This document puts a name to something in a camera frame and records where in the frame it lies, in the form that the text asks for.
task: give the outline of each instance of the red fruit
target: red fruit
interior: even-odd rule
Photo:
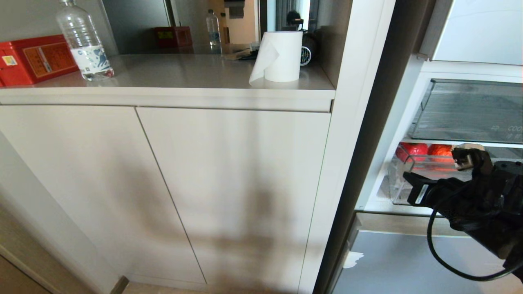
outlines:
[[[434,156],[446,156],[448,158],[434,158],[434,161],[438,162],[454,162],[452,158],[452,146],[444,144],[432,144],[428,148],[428,155]]]
[[[409,155],[427,155],[428,146],[423,143],[400,143],[396,149],[396,157],[405,162]],[[424,161],[425,157],[415,156],[414,160]]]

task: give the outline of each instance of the glass shelf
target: glass shelf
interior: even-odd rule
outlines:
[[[408,130],[412,139],[523,143],[521,84],[432,80]]]

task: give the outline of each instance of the tissue paper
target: tissue paper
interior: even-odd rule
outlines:
[[[266,32],[249,83],[259,78],[273,82],[291,82],[300,77],[303,32]]]

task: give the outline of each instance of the red box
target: red box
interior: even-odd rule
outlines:
[[[189,27],[157,27],[154,28],[154,36],[160,48],[192,45],[191,29]]]
[[[78,70],[63,35],[0,43],[0,86],[31,85]]]

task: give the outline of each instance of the cabinet countertop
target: cabinet countertop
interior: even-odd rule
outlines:
[[[335,89],[319,65],[302,67],[300,79],[249,85],[254,61],[231,61],[213,54],[140,54],[110,57],[114,78],[85,81],[80,72],[29,86],[0,89],[0,103],[24,95],[147,95],[334,99]]]

